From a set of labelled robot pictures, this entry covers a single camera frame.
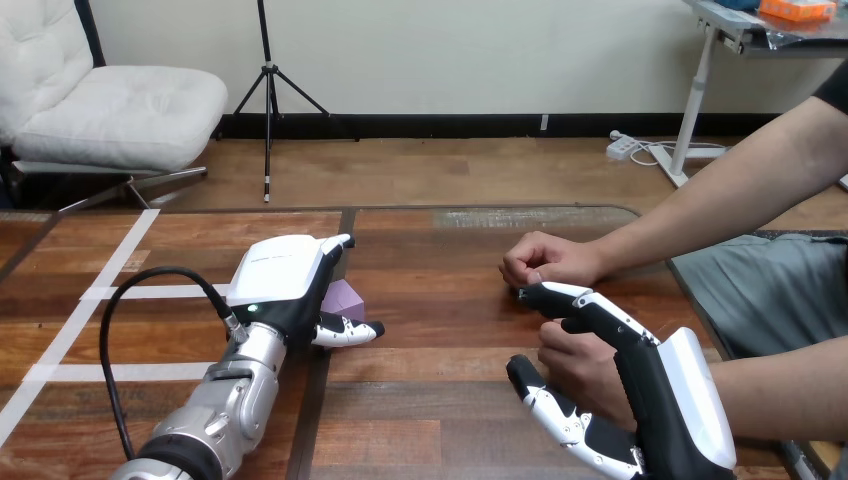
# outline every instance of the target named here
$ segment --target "purple block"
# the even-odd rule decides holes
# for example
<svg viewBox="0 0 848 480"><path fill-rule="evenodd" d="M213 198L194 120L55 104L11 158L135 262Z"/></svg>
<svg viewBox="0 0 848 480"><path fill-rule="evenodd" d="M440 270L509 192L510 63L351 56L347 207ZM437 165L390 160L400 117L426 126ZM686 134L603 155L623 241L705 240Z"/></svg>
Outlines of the purple block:
<svg viewBox="0 0 848 480"><path fill-rule="evenodd" d="M365 302L344 280L330 284L321 311L337 313L352 320L365 321Z"/></svg>

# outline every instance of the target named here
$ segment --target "human hand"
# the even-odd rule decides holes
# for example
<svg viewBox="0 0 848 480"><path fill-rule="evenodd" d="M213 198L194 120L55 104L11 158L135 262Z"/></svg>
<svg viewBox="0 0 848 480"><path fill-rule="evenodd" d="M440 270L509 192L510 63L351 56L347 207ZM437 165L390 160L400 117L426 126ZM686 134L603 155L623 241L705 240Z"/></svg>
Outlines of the human hand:
<svg viewBox="0 0 848 480"><path fill-rule="evenodd" d="M560 282L588 287L604 275L601 254L592 243L576 243L542 232L524 235L498 266L515 288Z"/></svg>
<svg viewBox="0 0 848 480"><path fill-rule="evenodd" d="M548 367L551 386L580 409L628 431L636 430L633 410L613 360L614 348L594 333L567 333L556 321L542 325L539 339L539 361Z"/></svg>

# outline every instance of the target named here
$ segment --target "chair cushion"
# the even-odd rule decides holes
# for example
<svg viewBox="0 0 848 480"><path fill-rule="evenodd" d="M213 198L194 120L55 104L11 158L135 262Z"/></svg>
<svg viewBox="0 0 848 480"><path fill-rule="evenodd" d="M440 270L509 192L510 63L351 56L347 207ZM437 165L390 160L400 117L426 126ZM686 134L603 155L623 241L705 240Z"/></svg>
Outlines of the chair cushion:
<svg viewBox="0 0 848 480"><path fill-rule="evenodd" d="M95 68L18 133L23 161L127 170L179 170L221 119L227 88L210 73L172 67Z"/></svg>
<svg viewBox="0 0 848 480"><path fill-rule="evenodd" d="M0 145L92 68L73 0L0 0Z"/></svg>

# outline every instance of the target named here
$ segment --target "human arm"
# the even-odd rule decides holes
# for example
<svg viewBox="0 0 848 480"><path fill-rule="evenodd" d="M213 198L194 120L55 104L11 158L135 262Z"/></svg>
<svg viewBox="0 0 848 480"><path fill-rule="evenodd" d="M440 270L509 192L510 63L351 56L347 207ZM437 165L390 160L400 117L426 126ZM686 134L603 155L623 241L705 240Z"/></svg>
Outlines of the human arm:
<svg viewBox="0 0 848 480"><path fill-rule="evenodd" d="M654 210L596 241L539 232L503 259L516 287L540 280L591 285L751 232L848 173L848 62L809 98L693 176Z"/></svg>
<svg viewBox="0 0 848 480"><path fill-rule="evenodd" d="M615 350L593 334L542 326L539 360L581 408L633 430ZM780 355L710 365L735 436L765 440L848 439L848 337Z"/></svg>
<svg viewBox="0 0 848 480"><path fill-rule="evenodd" d="M593 242L601 271L653 263L751 232L848 173L846 152L848 115L812 97L645 216Z"/></svg>

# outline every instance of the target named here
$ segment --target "tripod leg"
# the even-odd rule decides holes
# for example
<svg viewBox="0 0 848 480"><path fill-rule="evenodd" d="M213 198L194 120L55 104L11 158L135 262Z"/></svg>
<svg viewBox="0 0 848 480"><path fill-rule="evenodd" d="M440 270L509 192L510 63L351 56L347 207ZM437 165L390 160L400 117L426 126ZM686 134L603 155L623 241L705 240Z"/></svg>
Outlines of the tripod leg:
<svg viewBox="0 0 848 480"><path fill-rule="evenodd" d="M265 203L271 201L271 85L265 84Z"/></svg>
<svg viewBox="0 0 848 480"><path fill-rule="evenodd" d="M280 119L280 109L277 108L277 85L274 84L274 75L268 75L268 81L271 82L271 106L274 107L274 121Z"/></svg>
<svg viewBox="0 0 848 480"><path fill-rule="evenodd" d="M260 73L259 78L257 78L256 81L253 82L253 86L250 87L250 90L248 90L247 95L245 95L244 99L242 99L241 103L239 103L239 106L238 108L236 108L236 111L235 113L233 113L233 115L238 115L239 112L241 112L241 109L244 108L244 104L247 103L248 100L250 100L250 96L253 95L253 92L256 91L256 87L259 86L259 82L261 82L263 78L265 78L265 72Z"/></svg>
<svg viewBox="0 0 848 480"><path fill-rule="evenodd" d="M280 119L280 109L277 108L277 86L274 84L274 74L268 73L268 82L271 83L271 107L274 112L274 116L271 118L271 132L277 131L277 121Z"/></svg>
<svg viewBox="0 0 848 480"><path fill-rule="evenodd" d="M336 118L336 117L335 117L332 113L330 113L330 112L328 112L327 110L325 110L325 109L324 109L324 107L322 107L320 104L318 104L318 102L316 102L315 100L313 100L313 99L312 99L312 97L310 97L309 95L307 95L307 94L306 94L306 92L304 92L303 90L301 90L301 89L300 89L300 87L298 87L297 85L295 85L295 83L294 83L294 82L292 82L291 80L289 80L289 78L288 78L288 77L286 77L285 75L283 75L283 72L280 72L280 71L278 70L276 73L277 73L277 75L279 75L279 76L280 76L280 78L282 78L282 79L283 79L283 81L284 81L284 82L288 83L290 87L292 87L292 88L293 88L293 89L294 89L297 93L299 93L299 94L300 94L303 98L305 98L305 99L306 99L306 101L308 101L309 103L311 103L313 107L317 108L317 109L318 109L321 113L323 113L323 114L324 114L324 116L325 116L325 117L327 117L327 118L329 118L330 120L332 120L332 121L333 121L333 123L336 125L336 127L338 127L339 131L341 131L341 132L342 132L342 134L343 134L345 137L347 137L347 138L352 138L352 139L353 139L354 141L356 141L356 142L358 142L358 141L359 141L359 137L356 137L355 135L351 134L351 133L348 131L348 129L344 126L344 124L342 124L342 122L340 122L340 121L339 121L339 119L338 119L338 118Z"/></svg>

